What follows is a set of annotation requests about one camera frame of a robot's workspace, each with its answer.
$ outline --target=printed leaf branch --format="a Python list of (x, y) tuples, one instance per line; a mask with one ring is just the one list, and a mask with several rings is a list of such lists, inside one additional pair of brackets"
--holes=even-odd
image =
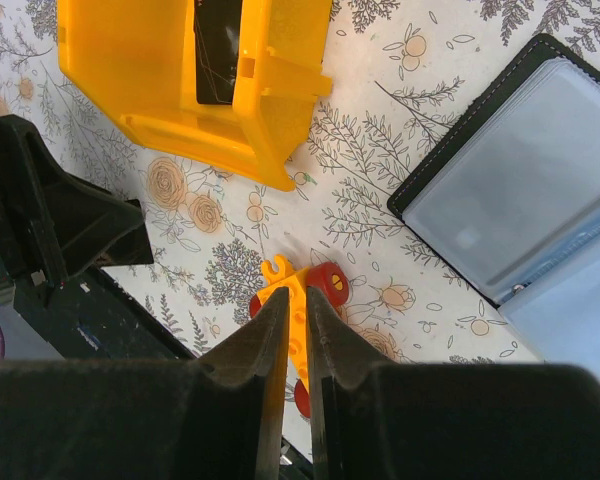
[(405, 129), (408, 132), (407, 135), (411, 139), (415, 136), (416, 130), (419, 129), (422, 138), (418, 141), (417, 149), (424, 149), (424, 153), (426, 154), (441, 140), (442, 133), (439, 131), (440, 128), (448, 130), (453, 126), (455, 115), (453, 113), (448, 115), (430, 115), (422, 112), (421, 107), (427, 103), (434, 107), (439, 107), (443, 100), (454, 101), (453, 94), (458, 91), (459, 86), (463, 83), (464, 80), (456, 77), (451, 85), (441, 82), (433, 91), (427, 92), (423, 90), (421, 93), (415, 93), (413, 88), (408, 89), (408, 87), (391, 93), (378, 82), (376, 82), (376, 85), (409, 111), (411, 118), (405, 124)]
[(589, 11), (593, 15), (582, 19), (584, 27), (574, 27), (575, 36), (566, 37), (569, 47), (579, 55), (582, 55), (582, 47), (588, 52), (596, 52), (600, 46), (600, 7), (591, 7)]
[(500, 38), (505, 47), (513, 31), (529, 20), (529, 11), (533, 11), (533, 0), (504, 0)]
[(343, 207), (349, 205), (350, 211), (354, 211), (357, 207), (363, 207), (365, 210), (371, 209), (380, 215), (387, 215), (380, 205), (378, 194), (370, 191), (365, 185), (361, 185), (356, 178), (345, 178), (340, 185), (344, 185), (345, 188), (333, 192), (337, 204), (341, 204)]
[(482, 10), (480, 11), (480, 16), (484, 21), (495, 17), (502, 9), (502, 0), (482, 0), (481, 3)]
[(11, 60), (11, 70), (20, 72), (29, 66), (29, 60), (41, 57), (52, 49), (38, 53), (33, 44), (27, 42), (19, 30), (18, 25), (13, 27), (17, 45), (4, 33), (4, 25), (0, 23), (0, 61), (6, 56)]
[(486, 357), (474, 357), (472, 359), (468, 359), (465, 357), (461, 357), (460, 355), (451, 355), (449, 357), (449, 361), (451, 363), (455, 363), (458, 365), (491, 365), (494, 364), (496, 362), (494, 362), (493, 360), (491, 360), (490, 358), (486, 358)]
[(40, 40), (50, 35), (58, 43), (58, 17), (56, 0), (27, 0), (25, 11), (31, 16), (33, 33)]
[(409, 243), (403, 245), (400, 248), (405, 250), (405, 255), (411, 257), (411, 259), (414, 262), (422, 262), (422, 264), (425, 266), (428, 265), (430, 262), (434, 262), (434, 267), (443, 264), (440, 257), (433, 253), (433, 251), (420, 239), (407, 236), (407, 240), (409, 240)]
[(155, 318), (156, 317), (156, 312), (153, 310), (153, 305), (151, 304), (150, 300), (149, 300), (149, 295), (144, 297), (144, 308), (147, 309), (147, 312), (149, 312), (149, 314)]
[(198, 354), (198, 356), (204, 355), (211, 350), (211, 347), (207, 346), (208, 341), (204, 336), (204, 332), (193, 316), (193, 313), (189, 312), (189, 317), (191, 317), (191, 323), (193, 324), (193, 348), (195, 348), (195, 353)]
[(460, 275), (458, 275), (457, 272), (455, 272), (451, 267), (447, 267), (447, 269), (449, 270), (448, 272), (445, 272), (442, 277), (445, 278), (446, 280), (449, 281), (449, 285), (452, 284), (457, 284), (459, 287), (462, 287), (463, 285), (467, 287), (467, 290), (469, 290), (471, 288), (471, 286), (469, 285), (469, 283), (467, 283)]
[(578, 10), (571, 5), (570, 1), (551, 0), (533, 34), (538, 35), (543, 32), (552, 34), (560, 30), (560, 27), (569, 25), (570, 18), (580, 18)]
[(323, 133), (327, 139), (337, 142), (338, 149), (340, 142), (346, 144), (347, 148), (341, 153), (342, 157), (353, 162), (358, 171), (371, 182), (369, 173), (373, 171), (373, 167), (370, 166), (369, 159), (373, 157), (374, 150), (368, 151), (365, 148), (365, 137), (361, 135), (362, 129), (361, 127), (356, 129), (358, 119), (351, 118), (349, 115), (339, 118), (338, 110), (332, 109), (329, 104), (321, 104), (318, 112), (323, 116), (319, 120), (314, 119), (317, 120), (314, 123), (317, 133)]
[(331, 12), (329, 13), (329, 18), (333, 22), (338, 14), (342, 10), (342, 5), (340, 5), (340, 0), (332, 0), (331, 2)]
[(344, 238), (343, 247), (346, 247), (350, 241), (359, 247), (363, 240), (371, 245), (374, 235), (385, 239), (397, 235), (404, 228), (404, 225), (396, 219), (385, 220), (372, 217), (364, 211), (345, 213), (338, 209), (335, 213), (331, 208), (326, 208), (322, 212), (325, 214), (325, 220), (330, 222), (328, 227), (324, 227), (327, 237), (332, 237), (333, 243)]
[(86, 180), (115, 190), (127, 176), (128, 169), (134, 168), (137, 147), (115, 127), (109, 130), (92, 128), (92, 114), (84, 108), (84, 102), (88, 100), (77, 89), (69, 88), (66, 78), (63, 83), (57, 83), (44, 64), (42, 68), (46, 73), (47, 89), (50, 91), (53, 86), (58, 93), (56, 98), (65, 106), (64, 133), (76, 164), (84, 167)]
[[(377, 155), (379, 160), (373, 162), (373, 165), (378, 167), (378, 180), (388, 178), (388, 187), (398, 188), (409, 175), (411, 162), (409, 154), (404, 155), (409, 147), (402, 147), (404, 143), (402, 133), (394, 137), (391, 133), (391, 125), (385, 125), (384, 115), (378, 119), (367, 112), (367, 119), (363, 124), (369, 137), (369, 146), (382, 150), (382, 153)], [(401, 155), (404, 155), (404, 161), (400, 159)]]
[(49, 91), (49, 79), (45, 80), (42, 86), (40, 97), (40, 110), (44, 115), (44, 131), (47, 135), (60, 134), (60, 117), (55, 112), (55, 102)]
[(153, 283), (158, 283), (162, 277), (166, 281), (167, 286), (174, 292), (179, 291), (180, 288), (185, 288), (198, 306), (208, 306), (211, 303), (209, 291), (200, 283), (194, 285), (193, 280), (195, 279), (195, 275), (189, 273), (186, 269), (182, 267), (170, 267), (162, 263), (164, 253), (164, 248), (157, 248), (154, 250), (154, 263), (153, 265), (147, 266), (151, 281)]
[(167, 327), (167, 330), (171, 332), (171, 335), (182, 343), (187, 343), (186, 338), (182, 335), (178, 335), (182, 333), (183, 330), (180, 328), (178, 320), (176, 320), (173, 313), (171, 313), (171, 309), (167, 304), (167, 296), (164, 293), (160, 296), (160, 315), (162, 317), (162, 324)]
[(65, 78), (58, 87), (71, 97), (72, 111), (82, 123), (93, 125), (100, 118), (100, 113), (93, 103), (68, 79)]

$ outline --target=floral pattern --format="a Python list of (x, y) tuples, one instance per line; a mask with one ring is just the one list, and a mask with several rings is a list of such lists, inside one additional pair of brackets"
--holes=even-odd
[[(282, 253), (338, 263), (343, 321), (395, 361), (520, 362), (535, 357), (386, 202), (540, 32), (600, 69), (600, 0), (334, 0), (334, 90), (289, 158), (289, 193), (129, 141), (58, 69), (55, 0), (0, 0), (0, 115), (34, 122), (65, 170), (142, 202), (155, 263), (108, 272), (197, 355), (248, 322), (260, 263)], [(310, 456), (293, 401), (283, 428)]]

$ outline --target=stitching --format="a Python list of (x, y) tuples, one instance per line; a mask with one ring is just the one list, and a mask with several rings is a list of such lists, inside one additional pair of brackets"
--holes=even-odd
[[(394, 197), (394, 200), (393, 200), (393, 202), (391, 204), (391, 206), (393, 207), (393, 209), (397, 209), (397, 207), (398, 207), (398, 201), (400, 200), (400, 197), (404, 194), (404, 192), (413, 184), (413, 182), (415, 182), (418, 179), (418, 177), (422, 173), (424, 173), (425, 170), (427, 170), (427, 168), (430, 167), (431, 163), (436, 159), (436, 157), (438, 155), (440, 155), (440, 153), (442, 153), (444, 151), (444, 149), (451, 142), (451, 140), (453, 140), (456, 137), (456, 135), (458, 135), (458, 133), (461, 132), (461, 130), (467, 124), (467, 122), (469, 122), (469, 120), (471, 120), (476, 115), (476, 113), (478, 113), (478, 111), (484, 106), (484, 104), (493, 96), (493, 94), (496, 92), (496, 90), (498, 90), (502, 86), (502, 84), (507, 80), (507, 78), (509, 78), (509, 76), (515, 71), (515, 69), (518, 68), (518, 66), (520, 65), (520, 63), (522, 63), (522, 61), (527, 57), (527, 55), (529, 55), (531, 53), (531, 51), (538, 46), (539, 43), (543, 43), (544, 45), (546, 45), (547, 47), (549, 47), (551, 50), (553, 50), (554, 52), (558, 53), (558, 55), (560, 57), (565, 58), (563, 52), (561, 52), (560, 50), (558, 50), (553, 45), (549, 45), (544, 40), (539, 40), (536, 43), (534, 43), (533, 45), (531, 45), (531, 47), (529, 47), (529, 49), (525, 52), (525, 54), (522, 57), (520, 57), (520, 60), (518, 60), (516, 62), (516, 64), (511, 68), (511, 70), (509, 70), (507, 72), (507, 74), (500, 81), (500, 83), (498, 83), (498, 85), (496, 85), (495, 87), (493, 87), (493, 90), (491, 90), (489, 92), (489, 95), (487, 95), (486, 98), (484, 100), (482, 100), (482, 102), (480, 102), (480, 104), (478, 106), (476, 106), (476, 108), (471, 112), (471, 114), (464, 120), (464, 122), (462, 122), (462, 125), (460, 125), (456, 129), (455, 133), (453, 135), (451, 135), (451, 137), (449, 137), (449, 139), (444, 143), (444, 145), (442, 145), (442, 147), (440, 147), (438, 149), (438, 151), (436, 152), (436, 154), (433, 155), (427, 161), (427, 163), (424, 164), (424, 166), (422, 167), (422, 170), (420, 170), (420, 172), (417, 175), (414, 175), (413, 178), (409, 178), (409, 181), (404, 185), (404, 187), (402, 187), (402, 189)], [(594, 82), (596, 82), (598, 85), (600, 85), (600, 81), (598, 79), (594, 78), (593, 76), (591, 76), (589, 73), (585, 72), (584, 70), (582, 70), (582, 72), (585, 73), (585, 74), (587, 74), (587, 76), (589, 76)]]

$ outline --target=card holder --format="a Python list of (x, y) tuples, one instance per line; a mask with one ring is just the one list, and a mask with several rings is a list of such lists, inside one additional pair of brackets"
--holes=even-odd
[[(389, 208), (545, 357), (600, 375), (600, 337), (581, 341), (600, 317), (600, 72), (535, 37)], [(574, 278), (586, 295), (558, 301)]]

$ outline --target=yellow plastic part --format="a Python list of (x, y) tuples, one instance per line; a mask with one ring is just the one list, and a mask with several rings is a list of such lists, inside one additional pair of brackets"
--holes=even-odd
[(232, 105), (196, 101), (196, 0), (58, 0), (61, 70), (133, 142), (280, 190), (307, 139), (331, 0), (244, 0)]
[(283, 255), (276, 255), (274, 261), (278, 266), (277, 272), (274, 272), (271, 262), (268, 260), (262, 263), (262, 275), (268, 286), (258, 292), (258, 298), (264, 305), (278, 287), (289, 287), (289, 357), (308, 392), (306, 280), (309, 268), (295, 271), (291, 262)]

